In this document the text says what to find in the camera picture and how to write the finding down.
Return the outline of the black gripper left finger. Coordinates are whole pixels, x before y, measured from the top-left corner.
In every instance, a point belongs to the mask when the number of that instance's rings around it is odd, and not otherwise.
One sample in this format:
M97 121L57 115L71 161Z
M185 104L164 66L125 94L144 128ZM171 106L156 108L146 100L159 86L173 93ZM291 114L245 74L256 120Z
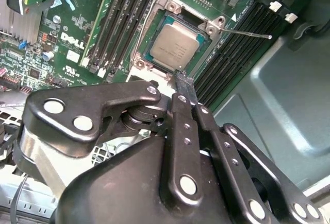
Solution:
M59 199L91 168L96 146L141 130L163 135L173 94L186 104L198 102L193 80L183 72L166 86L133 76L127 82L35 91L26 99L14 161Z

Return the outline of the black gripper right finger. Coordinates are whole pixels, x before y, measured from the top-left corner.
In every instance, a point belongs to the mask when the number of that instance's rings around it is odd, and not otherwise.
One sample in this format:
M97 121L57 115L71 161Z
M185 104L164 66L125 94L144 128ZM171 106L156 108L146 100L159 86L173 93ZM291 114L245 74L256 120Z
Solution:
M305 194L235 125L218 126L197 100L193 79L184 87L194 105L200 145L208 150L234 223L325 223Z

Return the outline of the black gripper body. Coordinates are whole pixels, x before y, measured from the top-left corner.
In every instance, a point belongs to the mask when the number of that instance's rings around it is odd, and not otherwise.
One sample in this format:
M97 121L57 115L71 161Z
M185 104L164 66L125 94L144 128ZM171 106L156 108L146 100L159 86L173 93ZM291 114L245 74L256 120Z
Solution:
M55 223L230 223L220 182L201 155L204 198L187 216L169 211L159 197L165 140L152 137L75 178L54 212Z

